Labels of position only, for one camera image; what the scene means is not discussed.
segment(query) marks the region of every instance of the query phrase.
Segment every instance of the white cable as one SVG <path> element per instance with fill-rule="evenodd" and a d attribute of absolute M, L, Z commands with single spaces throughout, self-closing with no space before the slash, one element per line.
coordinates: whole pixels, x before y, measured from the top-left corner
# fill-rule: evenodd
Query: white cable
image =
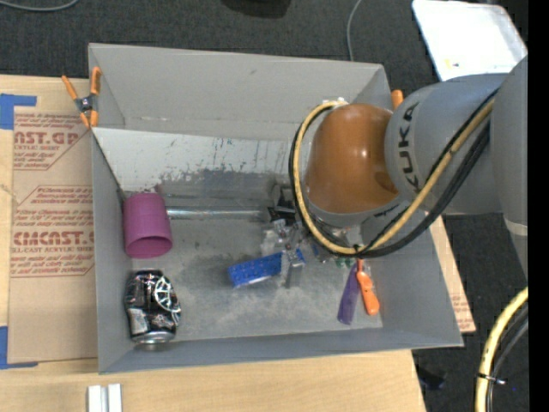
<path fill-rule="evenodd" d="M 351 23 L 353 22 L 354 13 L 357 11 L 357 9 L 359 8 L 362 1 L 363 0 L 357 0 L 357 2 L 354 4 L 354 8 L 351 11 L 351 14 L 349 15 L 349 18 L 347 20 L 347 49 L 349 51 L 349 59 L 351 61 L 354 61 L 353 47 L 351 46 Z"/>
<path fill-rule="evenodd" d="M 12 9 L 20 9 L 20 10 L 27 10 L 31 12 L 54 12 L 57 10 L 67 9 L 71 6 L 74 6 L 76 3 L 78 3 L 79 0 L 71 0 L 70 2 L 66 4 L 62 4 L 59 6 L 52 6 L 50 8 L 40 8 L 40 7 L 34 7 L 34 6 L 26 6 L 24 4 L 17 4 L 17 3 L 11 3 L 6 2 L 4 0 L 0 0 L 0 5 L 7 6 L 8 8 Z"/>

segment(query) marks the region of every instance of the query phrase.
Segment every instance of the blue tape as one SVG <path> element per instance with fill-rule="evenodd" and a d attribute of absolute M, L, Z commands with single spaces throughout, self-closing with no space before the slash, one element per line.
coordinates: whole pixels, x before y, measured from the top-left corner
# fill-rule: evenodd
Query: blue tape
<path fill-rule="evenodd" d="M 15 106 L 36 106 L 36 96 L 0 94 L 0 129 L 14 129 Z"/>
<path fill-rule="evenodd" d="M 0 326 L 0 370 L 11 367 L 35 367 L 37 363 L 15 363 L 8 364 L 8 327 Z"/>
<path fill-rule="evenodd" d="M 232 265 L 228 272 L 234 287 L 278 275 L 282 272 L 282 252 Z"/>

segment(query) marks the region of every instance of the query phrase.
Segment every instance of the black carpet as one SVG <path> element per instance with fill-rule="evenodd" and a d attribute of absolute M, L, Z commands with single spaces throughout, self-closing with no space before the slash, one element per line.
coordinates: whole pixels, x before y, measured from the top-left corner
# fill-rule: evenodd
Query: black carpet
<path fill-rule="evenodd" d="M 70 0 L 9 1 L 55 6 Z M 346 24 L 356 1 L 80 0 L 52 13 L 0 6 L 0 73 L 87 77 L 90 42 L 348 60 Z M 412 1 L 364 0 L 352 25 L 354 59 L 383 64 L 390 87 L 405 96 L 437 81 Z M 502 4 L 528 44 L 528 0 Z M 473 410 L 490 328 L 526 278 L 500 215 L 452 216 L 445 223 L 477 331 L 464 336 L 464 348 L 413 354 L 421 371 L 443 376 L 442 387 L 425 389 L 427 410 L 465 412 Z M 497 387 L 495 410 L 529 410 L 528 369 L 527 335 L 502 369 L 508 384 Z"/>

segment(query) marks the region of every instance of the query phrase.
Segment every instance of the pink cup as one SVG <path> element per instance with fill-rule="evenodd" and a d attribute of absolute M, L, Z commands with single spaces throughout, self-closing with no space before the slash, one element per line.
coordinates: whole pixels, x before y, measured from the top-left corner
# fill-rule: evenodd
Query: pink cup
<path fill-rule="evenodd" d="M 172 248 L 172 230 L 164 199 L 153 192 L 124 201 L 124 246 L 132 258 L 154 258 Z"/>

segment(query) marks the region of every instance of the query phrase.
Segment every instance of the orange clamp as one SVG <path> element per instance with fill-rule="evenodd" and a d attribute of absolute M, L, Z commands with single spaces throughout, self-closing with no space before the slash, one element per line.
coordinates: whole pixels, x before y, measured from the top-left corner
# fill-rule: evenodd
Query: orange clamp
<path fill-rule="evenodd" d="M 94 67 L 92 70 L 91 82 L 90 82 L 90 95 L 86 98 L 79 98 L 76 94 L 76 90 L 69 78 L 65 75 L 61 76 L 61 80 L 64 82 L 67 92 L 69 92 L 70 98 L 76 103 L 78 110 L 80 111 L 80 119 L 86 125 L 86 128 L 97 126 L 99 122 L 99 114 L 95 109 L 95 101 L 100 94 L 101 83 L 100 78 L 103 74 L 99 67 Z"/>

